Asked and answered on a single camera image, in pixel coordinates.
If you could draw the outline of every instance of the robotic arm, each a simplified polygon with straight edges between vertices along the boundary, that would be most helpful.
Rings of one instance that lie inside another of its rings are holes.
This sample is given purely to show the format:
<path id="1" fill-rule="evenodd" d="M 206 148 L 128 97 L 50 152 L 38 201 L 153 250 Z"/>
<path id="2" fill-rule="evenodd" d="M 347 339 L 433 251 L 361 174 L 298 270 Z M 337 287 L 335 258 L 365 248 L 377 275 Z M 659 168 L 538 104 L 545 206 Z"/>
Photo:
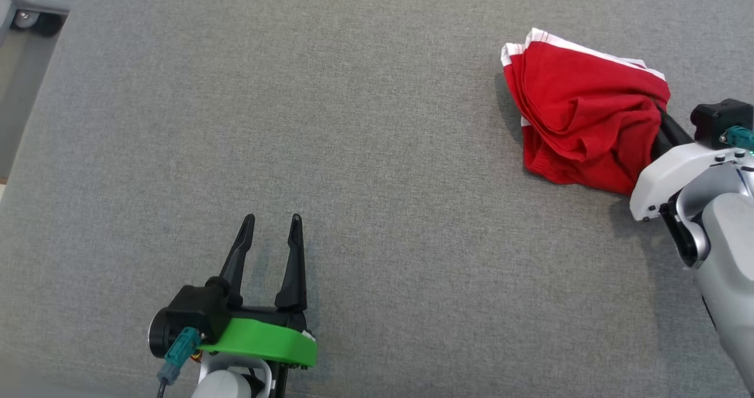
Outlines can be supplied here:
<path id="1" fill-rule="evenodd" d="M 158 374 L 162 396 L 180 367 L 201 363 L 192 398 L 283 398 L 289 369 L 317 361 L 317 342 L 306 327 L 306 274 L 302 219 L 294 214 L 288 234 L 288 264 L 275 307 L 245 307 L 240 283 L 251 248 L 254 215 L 247 215 L 219 276 L 204 286 L 186 285 L 154 316 L 148 344 L 165 358 Z M 229 371 L 248 369 L 248 374 Z"/>
<path id="2" fill-rule="evenodd" d="M 665 221 L 695 270 L 720 344 L 754 396 L 754 108 L 733 99 L 700 105 L 692 123 L 695 140 L 663 113 L 631 213 Z"/>

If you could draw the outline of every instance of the caster wheel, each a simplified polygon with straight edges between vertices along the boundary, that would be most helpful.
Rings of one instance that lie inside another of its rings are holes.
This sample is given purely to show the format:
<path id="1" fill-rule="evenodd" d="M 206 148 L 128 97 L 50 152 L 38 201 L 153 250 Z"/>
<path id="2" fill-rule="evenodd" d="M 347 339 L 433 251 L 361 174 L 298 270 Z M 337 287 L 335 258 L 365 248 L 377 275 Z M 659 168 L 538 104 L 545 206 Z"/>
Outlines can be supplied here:
<path id="1" fill-rule="evenodd" d="M 62 17 L 57 14 L 47 14 L 46 12 L 40 12 L 37 22 L 29 28 L 30 31 L 36 33 L 43 38 L 52 38 L 59 33 L 62 28 Z"/>
<path id="2" fill-rule="evenodd" d="M 27 30 L 27 29 L 28 29 L 28 27 L 19 27 L 19 26 L 18 26 L 18 25 L 16 24 L 16 20 L 13 20 L 13 21 L 11 22 L 11 27 L 10 27 L 10 30 L 13 30 L 13 31 L 24 31 L 24 30 Z"/>

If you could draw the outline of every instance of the gray upholstery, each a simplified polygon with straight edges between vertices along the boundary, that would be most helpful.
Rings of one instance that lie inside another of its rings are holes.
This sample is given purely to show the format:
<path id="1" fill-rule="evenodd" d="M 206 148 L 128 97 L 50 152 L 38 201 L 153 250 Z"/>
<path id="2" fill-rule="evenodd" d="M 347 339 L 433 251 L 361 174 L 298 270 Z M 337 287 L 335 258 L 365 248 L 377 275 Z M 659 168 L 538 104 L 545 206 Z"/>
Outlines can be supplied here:
<path id="1" fill-rule="evenodd" d="M 499 52 L 537 26 L 754 100 L 754 0 L 79 0 L 0 203 L 0 344 L 153 396 L 154 313 L 256 214 L 271 304 L 304 220 L 318 365 L 289 396 L 745 396 L 627 197 L 525 173 Z M 190 396 L 196 365 L 168 396 Z"/>

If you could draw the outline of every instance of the cable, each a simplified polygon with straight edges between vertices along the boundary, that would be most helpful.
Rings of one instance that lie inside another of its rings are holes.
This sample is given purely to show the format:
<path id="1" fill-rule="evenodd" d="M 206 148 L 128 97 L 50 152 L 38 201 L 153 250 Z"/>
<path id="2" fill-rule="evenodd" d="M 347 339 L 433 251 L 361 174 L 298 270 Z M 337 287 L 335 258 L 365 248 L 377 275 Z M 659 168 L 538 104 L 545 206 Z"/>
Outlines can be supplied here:
<path id="1" fill-rule="evenodd" d="M 162 398 L 165 395 L 165 387 L 167 386 L 167 380 L 160 381 L 160 389 L 157 390 L 157 398 Z"/>
<path id="2" fill-rule="evenodd" d="M 157 398 L 162 398 L 165 393 L 165 386 L 172 385 L 181 374 L 183 363 L 196 353 L 197 348 L 201 345 L 201 335 L 193 327 L 184 327 L 176 338 L 176 341 L 170 345 L 170 349 L 165 354 L 165 363 L 157 373 L 157 379 L 160 381 L 160 389 L 157 391 Z"/>

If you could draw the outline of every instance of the folded fabric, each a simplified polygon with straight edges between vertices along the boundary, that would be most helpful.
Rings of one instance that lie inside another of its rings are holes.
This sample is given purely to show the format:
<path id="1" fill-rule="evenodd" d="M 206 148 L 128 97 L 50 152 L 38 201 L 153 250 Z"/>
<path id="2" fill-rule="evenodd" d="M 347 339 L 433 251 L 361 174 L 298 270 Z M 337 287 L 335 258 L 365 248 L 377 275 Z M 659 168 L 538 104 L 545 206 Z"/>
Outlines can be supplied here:
<path id="1" fill-rule="evenodd" d="M 522 113 L 524 165 L 559 184 L 630 195 L 652 162 L 665 76 L 640 59 L 582 47 L 536 28 L 506 44 L 503 71 Z"/>

